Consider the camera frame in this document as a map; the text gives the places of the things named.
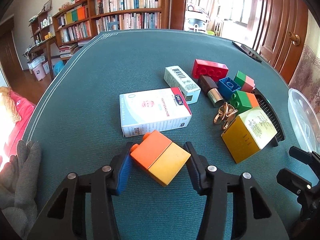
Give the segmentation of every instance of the smartphone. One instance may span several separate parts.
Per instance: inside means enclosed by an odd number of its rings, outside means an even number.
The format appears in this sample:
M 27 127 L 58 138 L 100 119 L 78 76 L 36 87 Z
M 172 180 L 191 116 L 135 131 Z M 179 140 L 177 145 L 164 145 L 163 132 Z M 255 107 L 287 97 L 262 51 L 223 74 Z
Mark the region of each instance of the smartphone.
M 241 50 L 244 54 L 248 55 L 250 58 L 254 59 L 255 61 L 258 62 L 262 62 L 261 59 L 259 59 L 259 57 L 253 53 L 251 50 L 249 50 L 246 46 L 244 46 L 243 44 L 239 43 L 239 42 L 232 42 L 233 45 L 235 45 L 239 50 Z

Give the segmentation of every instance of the green tablecloth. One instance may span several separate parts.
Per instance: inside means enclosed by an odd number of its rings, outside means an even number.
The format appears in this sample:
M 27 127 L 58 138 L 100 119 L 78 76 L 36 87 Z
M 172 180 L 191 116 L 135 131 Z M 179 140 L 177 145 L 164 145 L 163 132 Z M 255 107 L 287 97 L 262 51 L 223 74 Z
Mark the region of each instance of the green tablecloth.
M 276 148 L 267 146 L 235 164 L 220 137 L 221 128 L 212 125 L 217 109 L 203 93 L 197 103 L 189 105 L 193 114 L 189 125 L 163 134 L 180 146 L 191 141 L 199 154 L 225 172 L 250 172 L 288 228 L 298 217 L 300 206 L 294 194 L 277 184 L 278 171 L 287 167 L 313 184 L 317 180 L 308 166 L 288 155 L 290 146 L 299 145 L 288 115 L 287 85 L 272 67 L 247 57 L 229 40 L 171 30 L 101 33 L 78 51 L 52 82 L 23 137 L 38 140 L 43 147 L 37 191 L 39 209 L 68 173 L 91 173 L 109 164 L 126 142 L 141 142 L 142 136 L 123 137 L 119 94 L 167 88 L 164 68 L 179 65 L 191 75 L 196 58 L 226 64 L 231 78 L 237 70 L 253 78 L 276 111 L 286 139 Z M 229 195 L 225 239 L 230 239 L 232 225 Z M 198 196 L 192 189 L 186 167 L 163 188 L 134 166 L 125 191 L 113 202 L 124 240 L 191 240 L 196 239 L 199 230 L 205 196 Z M 90 216 L 87 227 L 90 235 Z

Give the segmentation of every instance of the baby product box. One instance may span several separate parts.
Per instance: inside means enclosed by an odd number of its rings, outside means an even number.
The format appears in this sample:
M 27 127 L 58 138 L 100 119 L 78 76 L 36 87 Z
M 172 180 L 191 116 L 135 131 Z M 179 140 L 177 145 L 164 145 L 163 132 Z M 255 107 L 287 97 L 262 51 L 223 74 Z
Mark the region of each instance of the baby product box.
M 236 163 L 263 149 L 277 131 L 265 112 L 256 106 L 239 114 L 221 137 Z
M 121 128 L 125 137 L 186 127 L 191 117 L 179 88 L 120 95 Z
M 188 105 L 198 101 L 200 87 L 179 66 L 166 67 L 164 80 L 171 88 L 181 89 Z

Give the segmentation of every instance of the gray glove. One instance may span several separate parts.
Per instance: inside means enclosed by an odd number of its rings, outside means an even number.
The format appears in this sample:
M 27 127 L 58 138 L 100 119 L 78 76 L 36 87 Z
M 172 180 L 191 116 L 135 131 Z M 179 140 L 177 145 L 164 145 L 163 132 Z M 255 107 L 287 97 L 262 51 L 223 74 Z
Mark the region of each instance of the gray glove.
M 0 172 L 0 209 L 22 239 L 27 239 L 36 222 L 37 206 L 34 198 L 40 160 L 40 143 L 29 141 L 26 144 L 20 140 L 17 156 L 11 155 L 10 161 Z

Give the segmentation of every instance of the blue lego block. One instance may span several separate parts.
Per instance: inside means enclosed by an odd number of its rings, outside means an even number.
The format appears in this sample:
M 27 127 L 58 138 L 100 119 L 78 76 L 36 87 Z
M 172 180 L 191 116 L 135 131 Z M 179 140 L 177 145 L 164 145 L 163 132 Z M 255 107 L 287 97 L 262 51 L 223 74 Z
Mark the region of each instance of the blue lego block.
M 241 87 L 229 77 L 222 78 L 218 81 L 218 91 L 225 100 L 230 100 L 232 94 L 240 89 Z

